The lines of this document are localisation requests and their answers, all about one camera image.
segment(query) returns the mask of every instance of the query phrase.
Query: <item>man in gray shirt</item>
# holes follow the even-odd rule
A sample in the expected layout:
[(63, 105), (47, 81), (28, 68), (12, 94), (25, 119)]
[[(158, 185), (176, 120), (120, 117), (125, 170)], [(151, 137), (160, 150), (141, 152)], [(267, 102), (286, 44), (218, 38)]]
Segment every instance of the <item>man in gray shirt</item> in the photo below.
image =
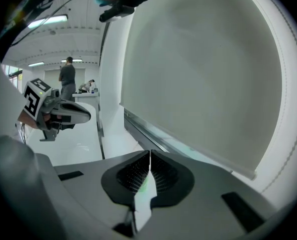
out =
[(73, 93), (76, 91), (76, 86), (75, 68), (72, 63), (73, 58), (68, 57), (65, 66), (60, 69), (58, 80), (62, 83), (62, 90), (60, 91), (62, 99), (74, 102)]

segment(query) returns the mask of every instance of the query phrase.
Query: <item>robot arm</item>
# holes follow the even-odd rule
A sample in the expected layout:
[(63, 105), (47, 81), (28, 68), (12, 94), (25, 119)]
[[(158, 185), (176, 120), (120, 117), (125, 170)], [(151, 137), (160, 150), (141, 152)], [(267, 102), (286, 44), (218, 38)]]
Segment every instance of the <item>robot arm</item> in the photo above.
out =
[[(58, 89), (52, 89), (39, 78), (27, 82), (24, 97), (27, 99), (25, 112), (43, 131), (45, 139), (41, 139), (41, 142), (53, 142), (60, 130), (73, 129), (75, 124), (91, 119), (90, 112), (84, 107), (61, 99)], [(50, 115), (50, 122), (44, 121), (45, 115)]]

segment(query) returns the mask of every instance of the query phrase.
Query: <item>black rectangular slot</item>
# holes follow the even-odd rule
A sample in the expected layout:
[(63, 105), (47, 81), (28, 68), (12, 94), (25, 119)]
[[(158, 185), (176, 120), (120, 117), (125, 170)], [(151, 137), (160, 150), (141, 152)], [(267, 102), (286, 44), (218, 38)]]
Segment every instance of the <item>black rectangular slot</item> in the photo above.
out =
[(222, 198), (248, 233), (265, 222), (237, 193), (226, 193)]
[(82, 176), (84, 175), (82, 172), (80, 172), (79, 170), (77, 171), (72, 171), (72, 172), (69, 172), (69, 173), (64, 173), (64, 174), (60, 174), (58, 175), (60, 181), (66, 181), (66, 180), (70, 180), (70, 179), (73, 179), (73, 178), (76, 178), (76, 177), (79, 177), (79, 176)]

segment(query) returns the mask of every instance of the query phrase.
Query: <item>gray pants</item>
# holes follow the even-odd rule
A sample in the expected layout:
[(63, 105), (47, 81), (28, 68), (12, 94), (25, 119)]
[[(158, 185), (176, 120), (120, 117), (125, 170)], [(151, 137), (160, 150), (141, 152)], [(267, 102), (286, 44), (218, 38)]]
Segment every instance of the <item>gray pants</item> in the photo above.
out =
[(76, 91), (75, 83), (69, 83), (67, 85), (62, 86), (62, 90), (60, 90), (60, 95), (63, 100), (68, 100), (74, 102), (73, 93)]

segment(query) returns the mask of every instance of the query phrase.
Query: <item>ceiling light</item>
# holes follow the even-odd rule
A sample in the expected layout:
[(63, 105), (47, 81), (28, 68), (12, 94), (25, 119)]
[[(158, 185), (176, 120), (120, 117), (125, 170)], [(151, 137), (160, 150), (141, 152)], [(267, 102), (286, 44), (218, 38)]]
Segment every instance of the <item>ceiling light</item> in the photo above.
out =
[[(39, 26), (46, 18), (38, 19), (36, 21), (31, 22), (28, 27), (30, 29), (36, 28)], [(67, 15), (58, 15), (58, 16), (53, 16), (50, 17), (47, 21), (44, 22), (43, 25), (45, 24), (50, 24), (50, 23), (56, 23), (56, 22), (67, 22), (68, 21), (68, 16)]]
[(29, 67), (36, 67), (36, 66), (40, 66), (40, 65), (44, 65), (44, 62), (38, 62), (38, 63), (33, 63), (28, 65)]
[(82, 62), (83, 60), (81, 58), (74, 58), (73, 62)]

